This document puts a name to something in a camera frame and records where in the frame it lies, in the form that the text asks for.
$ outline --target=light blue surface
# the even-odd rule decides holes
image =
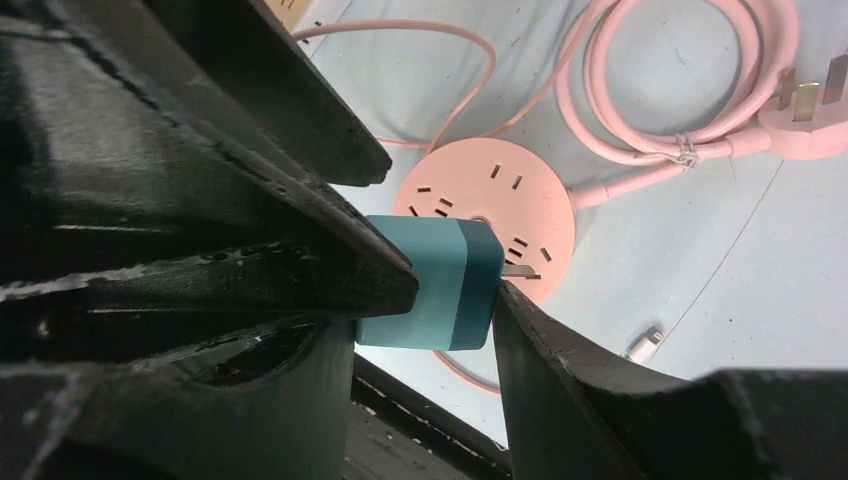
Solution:
[[[535,93],[586,0],[354,0],[344,20],[414,18],[469,28],[498,52],[492,82],[448,132],[500,125]],[[797,0],[799,80],[825,80],[848,50],[848,2]],[[704,125],[726,99],[738,64],[733,29],[701,1],[646,0],[622,25],[607,80],[633,126],[654,133]],[[367,32],[328,38],[319,70],[375,135],[429,140],[485,68],[485,55],[447,35]],[[575,65],[582,63],[578,58]],[[604,138],[574,79],[576,106]],[[628,175],[568,131],[553,93],[500,136],[539,155],[569,188]],[[366,214],[387,214],[422,152],[389,147],[382,185],[338,190]],[[848,155],[782,163],[758,154],[696,171],[577,215],[577,247],[543,308],[614,353],[651,325],[667,333],[649,366],[692,378],[721,367],[848,368]],[[497,380],[492,342],[451,353]],[[357,352],[505,444],[500,398],[456,378],[429,352]]]

